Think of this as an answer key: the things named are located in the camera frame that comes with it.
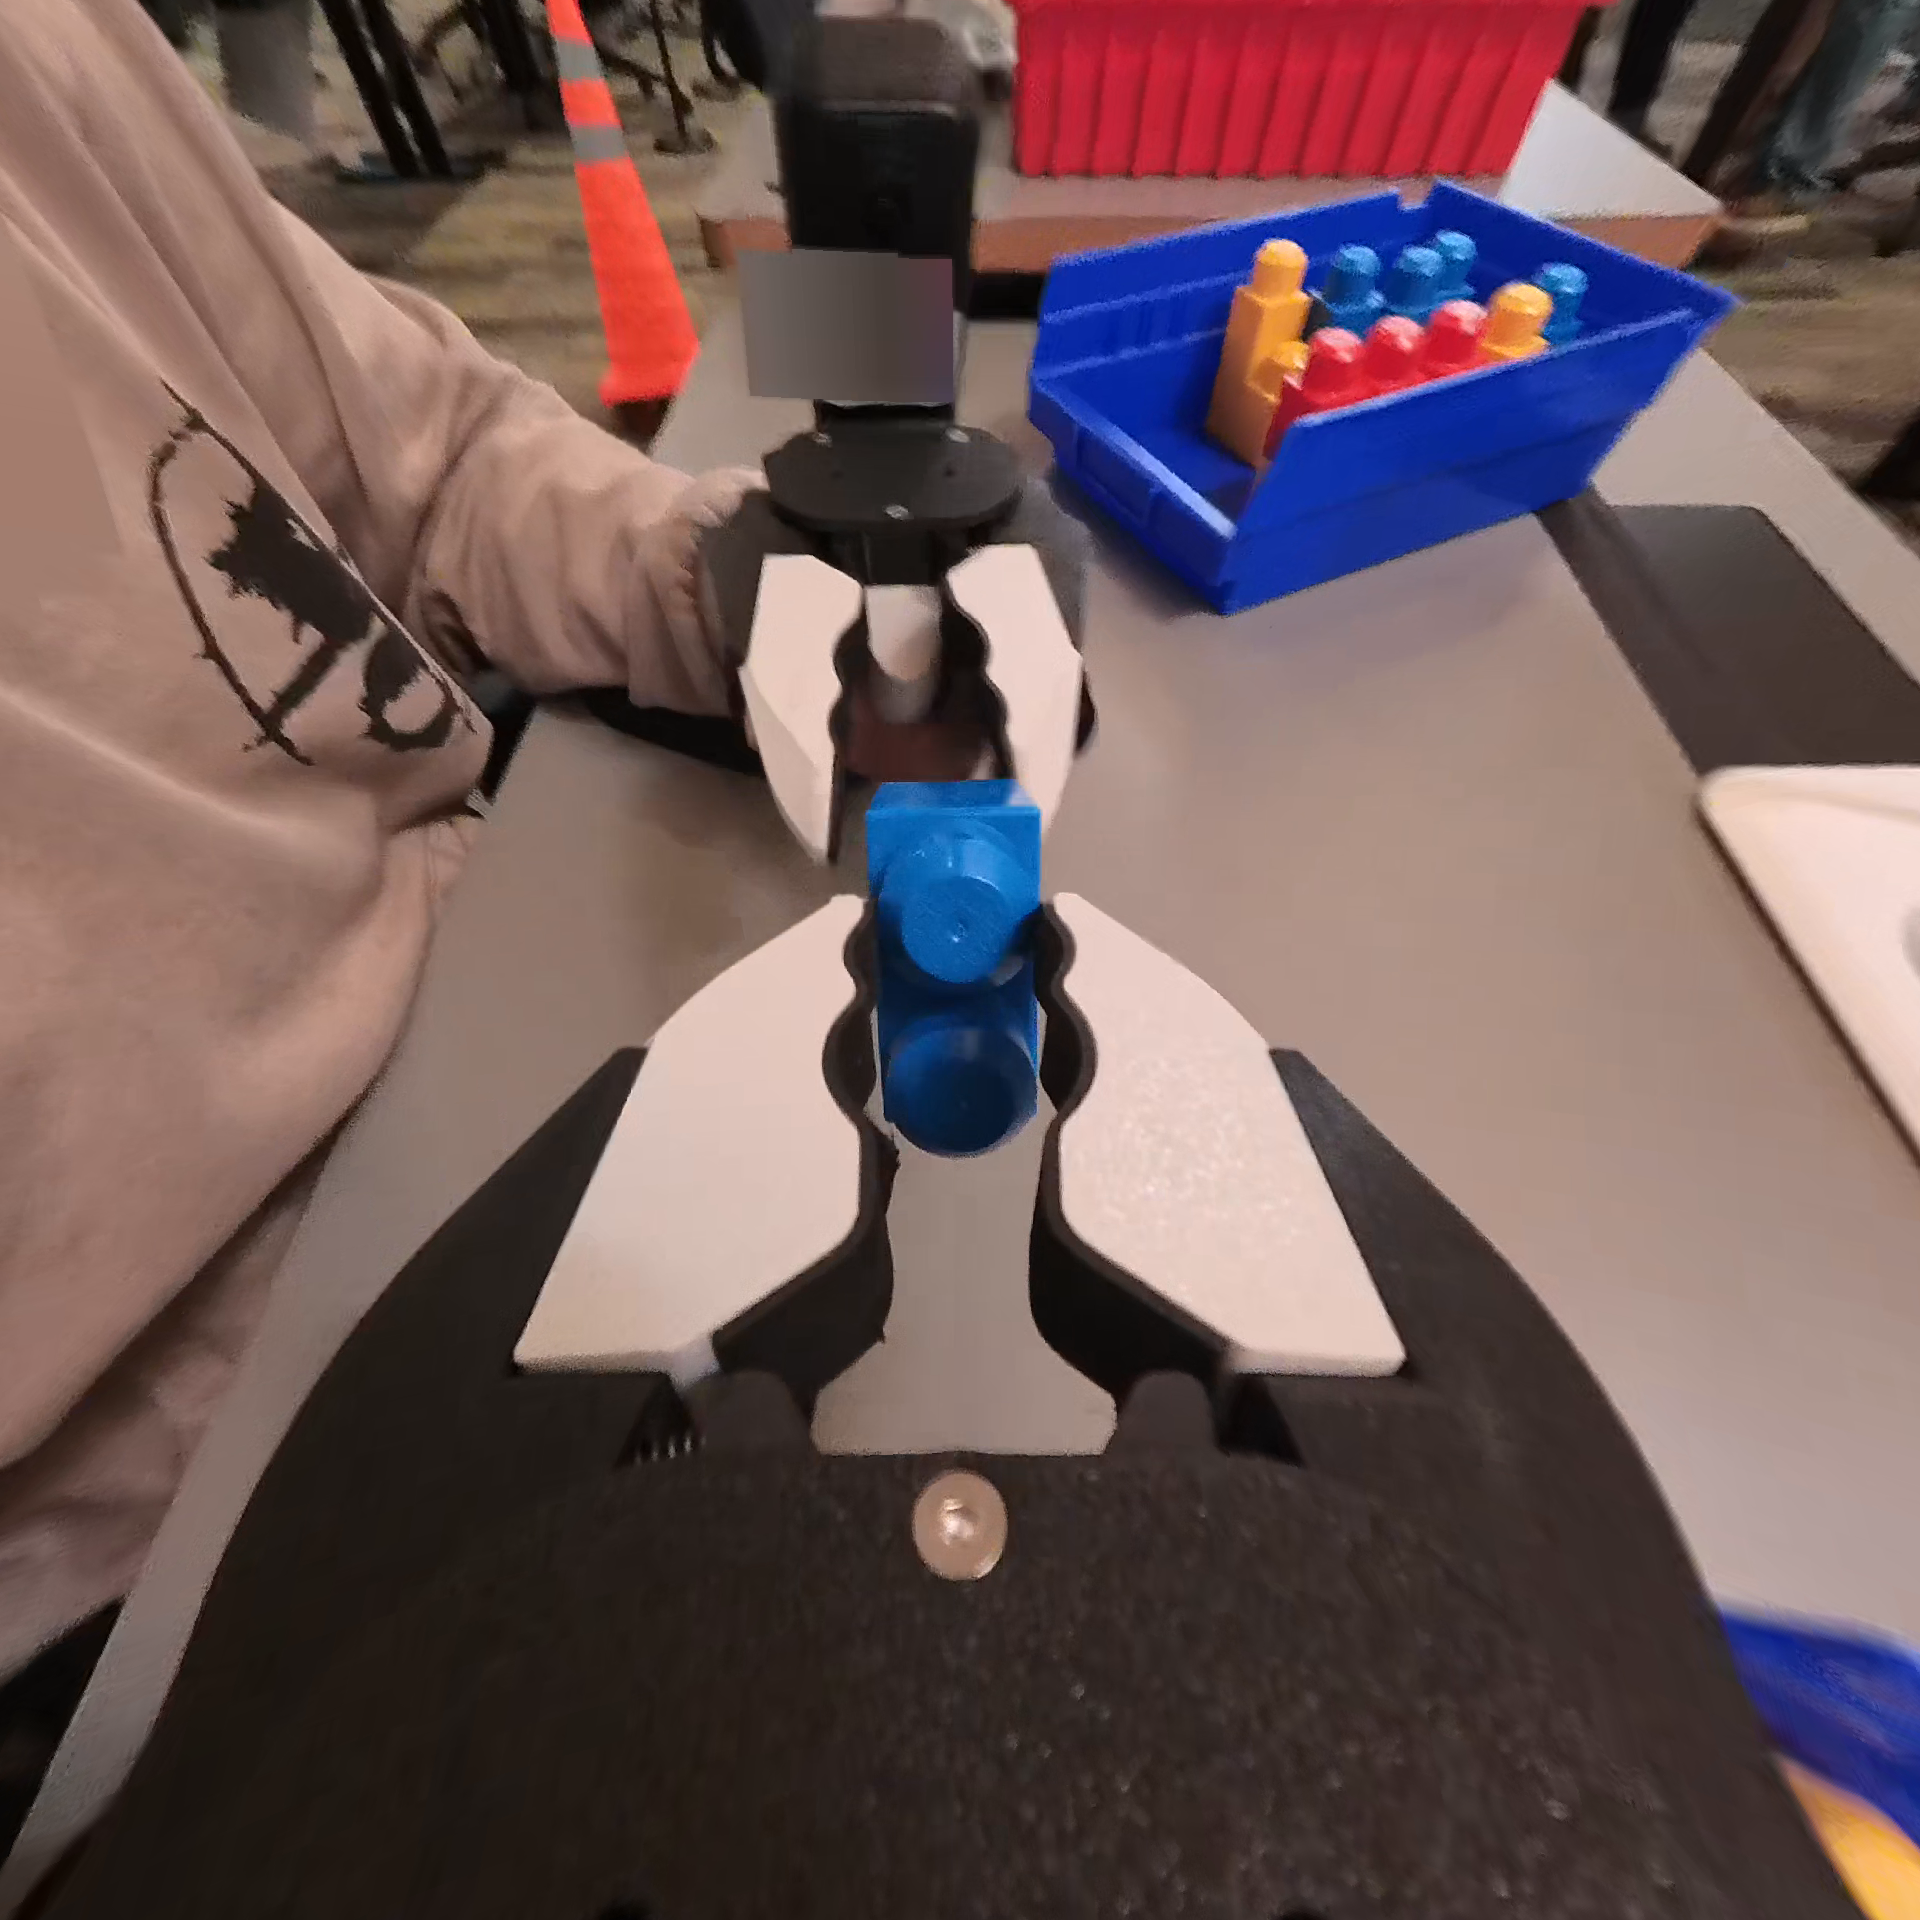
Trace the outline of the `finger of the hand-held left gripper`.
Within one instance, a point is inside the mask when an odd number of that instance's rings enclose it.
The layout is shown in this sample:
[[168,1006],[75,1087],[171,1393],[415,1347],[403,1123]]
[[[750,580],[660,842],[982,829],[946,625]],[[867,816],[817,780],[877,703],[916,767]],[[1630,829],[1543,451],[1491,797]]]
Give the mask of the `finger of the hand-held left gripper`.
[[767,556],[738,671],[749,728],[781,820],[817,866],[838,857],[842,648],[861,588],[817,556]]
[[1030,543],[992,543],[943,576],[943,630],[957,688],[978,716],[982,767],[1018,780],[1054,822],[1084,717],[1084,656]]

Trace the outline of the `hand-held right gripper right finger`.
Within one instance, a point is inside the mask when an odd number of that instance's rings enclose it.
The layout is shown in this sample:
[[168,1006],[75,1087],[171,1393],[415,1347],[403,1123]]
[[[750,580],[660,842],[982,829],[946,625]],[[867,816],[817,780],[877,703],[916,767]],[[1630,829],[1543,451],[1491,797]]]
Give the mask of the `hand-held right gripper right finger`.
[[1041,1338],[1114,1403],[1152,1373],[1394,1377],[1406,1338],[1250,1018],[1076,890],[1037,958]]

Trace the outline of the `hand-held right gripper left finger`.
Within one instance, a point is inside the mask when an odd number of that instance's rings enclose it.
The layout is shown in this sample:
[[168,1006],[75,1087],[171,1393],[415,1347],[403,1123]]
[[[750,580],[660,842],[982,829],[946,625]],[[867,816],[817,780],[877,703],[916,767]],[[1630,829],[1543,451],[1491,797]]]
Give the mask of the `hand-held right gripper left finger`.
[[767,1372],[805,1409],[881,1338],[900,1148],[871,1115],[858,893],[755,946],[647,1043],[515,1338],[519,1372]]

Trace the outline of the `blue one-stud block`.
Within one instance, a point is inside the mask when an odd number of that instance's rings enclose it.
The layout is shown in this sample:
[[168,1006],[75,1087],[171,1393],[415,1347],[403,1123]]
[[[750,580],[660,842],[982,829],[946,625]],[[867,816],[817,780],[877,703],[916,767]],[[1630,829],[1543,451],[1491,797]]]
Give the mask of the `blue one-stud block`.
[[891,780],[867,814],[881,957],[934,990],[1003,982],[1041,904],[1041,809],[1018,780]]

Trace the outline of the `blue two-stud block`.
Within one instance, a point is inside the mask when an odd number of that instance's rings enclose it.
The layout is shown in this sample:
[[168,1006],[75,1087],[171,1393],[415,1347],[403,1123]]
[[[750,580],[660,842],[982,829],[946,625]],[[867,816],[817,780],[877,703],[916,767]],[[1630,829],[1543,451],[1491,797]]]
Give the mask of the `blue two-stud block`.
[[886,964],[877,1002],[881,1113],[926,1152],[970,1158],[1039,1110],[1041,1016],[1031,958],[980,985]]

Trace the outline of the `group of toy bricks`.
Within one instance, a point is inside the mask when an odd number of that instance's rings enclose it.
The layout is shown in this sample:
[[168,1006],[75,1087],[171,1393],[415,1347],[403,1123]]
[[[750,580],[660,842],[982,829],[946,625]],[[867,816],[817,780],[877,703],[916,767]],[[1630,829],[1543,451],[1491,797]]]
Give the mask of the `group of toy bricks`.
[[1483,300],[1478,263],[1464,227],[1436,227],[1390,260],[1344,244],[1319,280],[1300,240],[1265,240],[1232,300],[1206,434],[1261,470],[1306,419],[1577,338],[1592,280],[1575,260],[1549,260]]

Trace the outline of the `blue plastic bin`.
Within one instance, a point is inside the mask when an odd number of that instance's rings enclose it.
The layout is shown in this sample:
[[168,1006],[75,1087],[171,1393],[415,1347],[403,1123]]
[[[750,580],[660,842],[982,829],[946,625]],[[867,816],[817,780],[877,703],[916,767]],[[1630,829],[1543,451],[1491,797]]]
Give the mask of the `blue plastic bin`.
[[1778,1764],[1855,1792],[1917,1841],[1917,1645],[1886,1633],[1720,1609]]
[[[1549,263],[1589,293],[1566,347],[1359,398],[1287,427],[1261,474],[1206,429],[1239,288],[1259,248],[1390,267],[1436,232],[1472,240],[1478,300]],[[1058,254],[1039,300],[1030,422],[1058,476],[1212,610],[1250,610],[1581,493],[1676,367],[1733,314],[1713,280],[1561,227],[1464,181]]]

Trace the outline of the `person's left forearm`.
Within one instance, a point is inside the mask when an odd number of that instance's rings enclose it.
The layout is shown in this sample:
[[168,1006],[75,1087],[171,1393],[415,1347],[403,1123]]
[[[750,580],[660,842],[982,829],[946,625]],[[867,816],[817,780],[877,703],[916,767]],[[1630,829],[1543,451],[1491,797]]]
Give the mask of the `person's left forearm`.
[[667,468],[439,320],[466,410],[423,523],[415,636],[527,693],[730,716],[738,648],[701,544],[764,488],[761,470]]

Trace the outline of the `orange traffic cone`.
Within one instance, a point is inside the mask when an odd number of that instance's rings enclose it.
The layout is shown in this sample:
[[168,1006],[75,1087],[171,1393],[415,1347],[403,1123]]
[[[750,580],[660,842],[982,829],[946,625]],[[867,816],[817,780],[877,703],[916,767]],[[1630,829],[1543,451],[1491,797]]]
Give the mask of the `orange traffic cone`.
[[582,3],[546,3],[546,15],[606,323],[608,367],[599,391],[611,410],[657,407],[684,391],[699,331]]

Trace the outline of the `red plastic bin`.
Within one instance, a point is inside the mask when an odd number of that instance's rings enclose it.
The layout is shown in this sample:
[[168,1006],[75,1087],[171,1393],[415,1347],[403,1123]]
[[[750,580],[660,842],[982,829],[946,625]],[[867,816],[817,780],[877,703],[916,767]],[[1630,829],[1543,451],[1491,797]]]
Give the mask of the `red plastic bin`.
[[1037,180],[1491,180],[1592,3],[1013,3]]

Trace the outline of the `person in beige sweatshirt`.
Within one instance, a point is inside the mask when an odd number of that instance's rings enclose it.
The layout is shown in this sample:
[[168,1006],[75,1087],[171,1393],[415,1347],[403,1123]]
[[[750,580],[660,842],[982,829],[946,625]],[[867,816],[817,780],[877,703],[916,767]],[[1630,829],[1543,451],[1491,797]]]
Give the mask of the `person in beige sweatshirt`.
[[494,728],[408,625],[444,306],[284,208],[138,3],[3,10],[3,290],[14,1675],[138,1580]]

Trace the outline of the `white document stand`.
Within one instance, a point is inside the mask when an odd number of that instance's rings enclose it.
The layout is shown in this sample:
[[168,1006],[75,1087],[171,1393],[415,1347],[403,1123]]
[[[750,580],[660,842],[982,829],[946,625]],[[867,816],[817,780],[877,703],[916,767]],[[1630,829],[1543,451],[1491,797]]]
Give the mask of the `white document stand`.
[[1917,1143],[1917,765],[1728,767],[1697,814]]

